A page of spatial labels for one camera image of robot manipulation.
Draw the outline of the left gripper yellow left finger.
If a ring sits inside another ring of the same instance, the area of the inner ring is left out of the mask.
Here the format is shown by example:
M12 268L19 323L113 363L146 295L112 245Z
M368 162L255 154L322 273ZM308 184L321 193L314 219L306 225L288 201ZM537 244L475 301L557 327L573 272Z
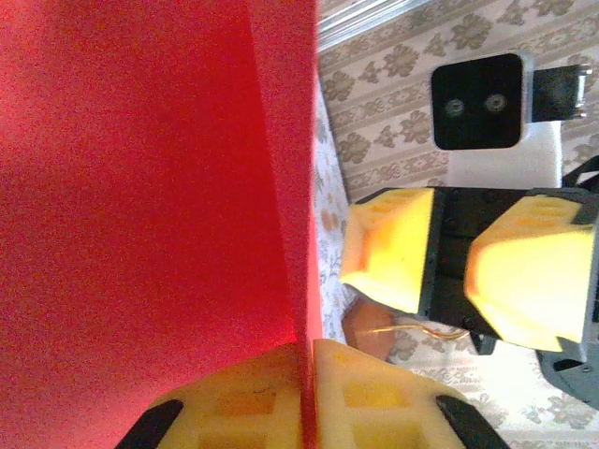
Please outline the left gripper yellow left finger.
M119 448L301 448L297 346L287 343L157 399Z

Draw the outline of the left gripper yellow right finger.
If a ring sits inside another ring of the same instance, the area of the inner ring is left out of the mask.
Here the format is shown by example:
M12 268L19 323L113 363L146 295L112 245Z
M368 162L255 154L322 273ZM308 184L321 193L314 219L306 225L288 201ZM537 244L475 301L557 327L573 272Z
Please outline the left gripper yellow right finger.
M459 391L334 340L314 341L320 448L505 448Z

